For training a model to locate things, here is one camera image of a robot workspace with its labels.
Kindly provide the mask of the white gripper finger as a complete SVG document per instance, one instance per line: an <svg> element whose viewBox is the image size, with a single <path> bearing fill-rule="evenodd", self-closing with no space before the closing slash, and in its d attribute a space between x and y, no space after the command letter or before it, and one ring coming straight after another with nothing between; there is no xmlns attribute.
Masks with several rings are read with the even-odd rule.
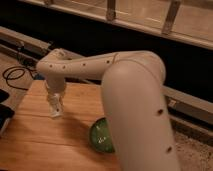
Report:
<svg viewBox="0 0 213 171"><path fill-rule="evenodd" d="M47 101L48 101L50 108L52 110L52 114L54 114L55 113L55 96L54 95L48 95Z"/></svg>
<svg viewBox="0 0 213 171"><path fill-rule="evenodd" d="M64 95L63 94L59 94L59 102L60 102L61 111L64 110L63 98L64 98Z"/></svg>

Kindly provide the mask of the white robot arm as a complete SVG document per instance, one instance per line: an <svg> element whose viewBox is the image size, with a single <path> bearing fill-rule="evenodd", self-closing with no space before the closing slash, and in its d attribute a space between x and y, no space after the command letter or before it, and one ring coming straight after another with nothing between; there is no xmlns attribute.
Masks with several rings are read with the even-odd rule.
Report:
<svg viewBox="0 0 213 171"><path fill-rule="evenodd" d="M71 58L55 49L36 69L51 94L62 93L69 77L101 82L102 105L122 171L181 171L163 94L166 69L158 55L124 51Z"/></svg>

